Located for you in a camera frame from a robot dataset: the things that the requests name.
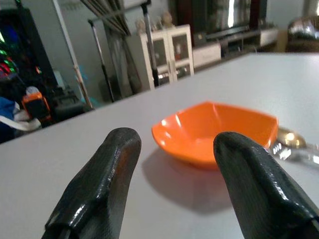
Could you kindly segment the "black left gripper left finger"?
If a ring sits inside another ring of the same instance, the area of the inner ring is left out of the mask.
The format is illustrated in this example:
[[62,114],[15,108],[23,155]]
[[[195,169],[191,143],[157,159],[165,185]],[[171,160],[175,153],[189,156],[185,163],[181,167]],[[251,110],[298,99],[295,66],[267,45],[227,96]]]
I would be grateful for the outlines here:
[[142,147],[132,128],[110,131],[73,177],[45,224],[44,239],[117,239]]

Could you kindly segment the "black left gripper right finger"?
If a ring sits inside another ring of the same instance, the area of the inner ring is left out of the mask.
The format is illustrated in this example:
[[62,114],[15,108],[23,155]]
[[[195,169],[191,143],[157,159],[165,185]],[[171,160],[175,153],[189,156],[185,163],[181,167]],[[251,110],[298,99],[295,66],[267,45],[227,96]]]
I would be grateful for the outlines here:
[[317,239],[319,209],[267,150],[236,133],[219,133],[213,154],[246,239]]

